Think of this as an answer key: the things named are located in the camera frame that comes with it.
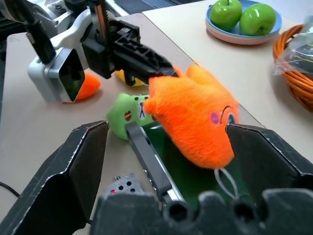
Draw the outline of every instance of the green apple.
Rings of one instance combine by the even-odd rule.
[[[211,22],[218,28],[231,31],[240,20],[243,7],[238,0],[218,0],[211,10]]]
[[[248,7],[240,18],[240,31],[248,36],[266,35],[276,23],[276,12],[269,5],[257,3]]]

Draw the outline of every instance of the green plush toy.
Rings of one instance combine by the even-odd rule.
[[[137,122],[140,126],[156,120],[155,117],[143,111],[143,101],[149,96],[120,94],[107,113],[110,129],[120,138],[127,140],[125,124]]]

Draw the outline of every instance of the beige table surface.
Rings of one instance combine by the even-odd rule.
[[[141,14],[124,19],[140,26],[142,43],[155,49],[186,70],[191,59]],[[0,123],[0,181],[21,193],[43,161],[81,124],[105,119],[106,112],[120,93],[144,94],[147,88],[128,88],[116,77],[101,78],[101,91],[93,98],[77,104],[46,104],[27,76],[28,64],[35,52],[25,34],[8,38],[4,97]],[[260,124],[244,109],[241,123]],[[114,176],[135,173],[143,188],[150,184],[126,141],[109,131],[104,156],[100,196]],[[0,221],[12,207],[16,197],[0,187]],[[85,235],[89,226],[75,234]]]
[[[204,22],[208,6],[214,2],[206,0],[143,14],[188,56],[215,74],[262,125],[313,162],[313,114],[293,99],[282,76],[272,75],[273,41],[236,46],[208,35]],[[283,17],[281,32],[296,24]]]

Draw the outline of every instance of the blue plate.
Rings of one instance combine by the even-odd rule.
[[[248,1],[248,0],[239,0],[241,2],[241,5],[243,6],[243,12],[248,8],[250,7],[251,5],[254,5],[256,3],[259,3],[259,2],[256,2],[256,1]],[[230,31],[230,32],[227,32],[227,31],[224,31],[220,28],[217,28],[215,25],[212,24],[211,22],[211,18],[210,18],[210,14],[211,14],[211,10],[212,10],[212,7],[209,7],[208,11],[206,12],[206,22],[212,27],[214,28],[216,31],[219,31],[219,32],[222,32],[223,34],[227,34],[229,36],[232,36],[232,37],[240,37],[240,38],[264,38],[264,37],[268,37],[268,36],[271,36],[273,34],[276,34],[280,28],[282,27],[282,17],[281,15],[277,12],[276,12],[276,23],[275,23],[275,26],[274,28],[272,29],[272,31],[266,35],[263,35],[263,36],[246,36],[246,35],[243,35],[241,32],[240,32],[240,29],[239,29],[239,22],[236,24],[236,26]]]

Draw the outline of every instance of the orange plush toy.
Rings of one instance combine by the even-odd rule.
[[[191,65],[186,75],[177,74],[149,80],[144,109],[187,159],[202,168],[221,169],[234,156],[225,127],[239,121],[239,104],[203,67]]]

